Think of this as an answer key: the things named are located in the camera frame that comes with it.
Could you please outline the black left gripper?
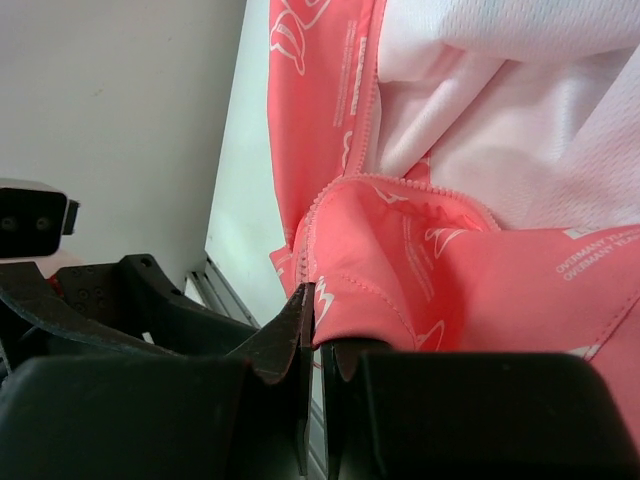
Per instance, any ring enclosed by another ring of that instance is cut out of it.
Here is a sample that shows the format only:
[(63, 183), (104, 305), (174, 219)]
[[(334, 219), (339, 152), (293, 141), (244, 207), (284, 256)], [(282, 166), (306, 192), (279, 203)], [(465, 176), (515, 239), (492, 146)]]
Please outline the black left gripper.
[(256, 331), (189, 299), (149, 254), (51, 276), (33, 262), (1, 267), (4, 370), (50, 355), (225, 355)]

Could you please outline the aluminium front rail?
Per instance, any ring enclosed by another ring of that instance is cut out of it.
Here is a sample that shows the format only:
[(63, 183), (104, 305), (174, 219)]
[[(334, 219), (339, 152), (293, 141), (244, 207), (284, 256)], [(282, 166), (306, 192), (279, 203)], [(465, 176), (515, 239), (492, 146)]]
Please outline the aluminium front rail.
[[(226, 280), (222, 272), (206, 258), (196, 270), (185, 275), (185, 293), (217, 313), (236, 321), (261, 328), (267, 320), (257, 320)], [(327, 479), (325, 458), (324, 412), (320, 354), (313, 354), (310, 387), (308, 433), (308, 479)]]

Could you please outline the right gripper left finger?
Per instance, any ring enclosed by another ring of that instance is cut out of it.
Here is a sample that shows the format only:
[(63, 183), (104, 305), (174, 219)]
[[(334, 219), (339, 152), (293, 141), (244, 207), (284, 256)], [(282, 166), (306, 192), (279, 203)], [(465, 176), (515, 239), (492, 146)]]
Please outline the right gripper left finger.
[(227, 457), (227, 479), (308, 477), (314, 285), (232, 352), (247, 371)]

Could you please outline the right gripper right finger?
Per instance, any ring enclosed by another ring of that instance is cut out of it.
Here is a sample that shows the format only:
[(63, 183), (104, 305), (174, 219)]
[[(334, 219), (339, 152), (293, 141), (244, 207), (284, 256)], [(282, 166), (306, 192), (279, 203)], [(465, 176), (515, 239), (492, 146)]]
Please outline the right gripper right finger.
[(396, 355), (389, 344), (345, 338), (322, 345), (325, 451), (330, 479), (398, 479), (377, 438), (368, 379), (370, 357)]

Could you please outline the pink patterned jacket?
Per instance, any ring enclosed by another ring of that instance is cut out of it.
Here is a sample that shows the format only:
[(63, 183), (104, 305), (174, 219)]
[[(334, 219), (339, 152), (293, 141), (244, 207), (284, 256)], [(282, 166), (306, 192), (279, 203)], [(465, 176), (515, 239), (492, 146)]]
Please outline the pink patterned jacket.
[(639, 360), (635, 1), (274, 1), (287, 291), (314, 341)]

